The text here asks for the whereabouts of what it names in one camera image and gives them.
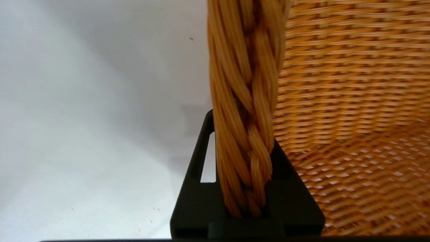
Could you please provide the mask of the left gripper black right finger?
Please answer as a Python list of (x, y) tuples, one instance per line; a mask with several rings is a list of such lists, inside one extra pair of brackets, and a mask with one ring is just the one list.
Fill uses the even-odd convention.
[(286, 237), (320, 237), (325, 216), (277, 141), (270, 158), (273, 171), (265, 186), (268, 217), (280, 222)]

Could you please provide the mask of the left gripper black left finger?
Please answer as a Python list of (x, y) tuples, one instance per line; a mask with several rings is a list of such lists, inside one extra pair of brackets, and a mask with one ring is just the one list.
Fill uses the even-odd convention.
[(228, 219), (219, 177), (201, 182), (210, 136), (214, 133), (213, 111), (206, 113), (170, 219), (173, 239), (227, 239)]

